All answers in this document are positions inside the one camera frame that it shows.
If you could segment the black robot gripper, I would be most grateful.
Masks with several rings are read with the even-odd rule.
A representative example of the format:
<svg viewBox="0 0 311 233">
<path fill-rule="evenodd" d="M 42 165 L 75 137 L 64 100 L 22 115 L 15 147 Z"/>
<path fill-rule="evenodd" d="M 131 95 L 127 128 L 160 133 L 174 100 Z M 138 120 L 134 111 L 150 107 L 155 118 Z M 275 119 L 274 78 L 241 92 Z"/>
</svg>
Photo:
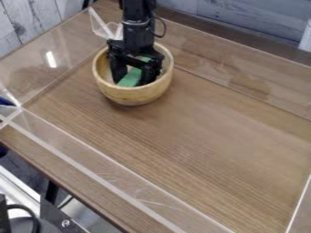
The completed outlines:
<svg viewBox="0 0 311 233">
<path fill-rule="evenodd" d="M 108 56 L 115 83 L 128 73 L 127 66 L 142 69 L 140 85 L 144 86 L 156 81 L 164 55 L 156 51 L 158 38 L 156 21 L 123 21 L 122 39 L 108 40 Z"/>
</svg>

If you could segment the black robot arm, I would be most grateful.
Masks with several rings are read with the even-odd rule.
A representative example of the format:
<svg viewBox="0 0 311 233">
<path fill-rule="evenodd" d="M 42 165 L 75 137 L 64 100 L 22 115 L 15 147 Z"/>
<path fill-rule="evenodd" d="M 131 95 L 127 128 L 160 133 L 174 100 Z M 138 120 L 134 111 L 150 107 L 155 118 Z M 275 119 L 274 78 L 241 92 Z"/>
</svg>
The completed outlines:
<svg viewBox="0 0 311 233">
<path fill-rule="evenodd" d="M 123 38 L 110 39 L 108 58 L 118 86 L 144 86 L 156 81 L 164 55 L 155 49 L 156 0 L 119 0 L 123 10 Z"/>
</svg>

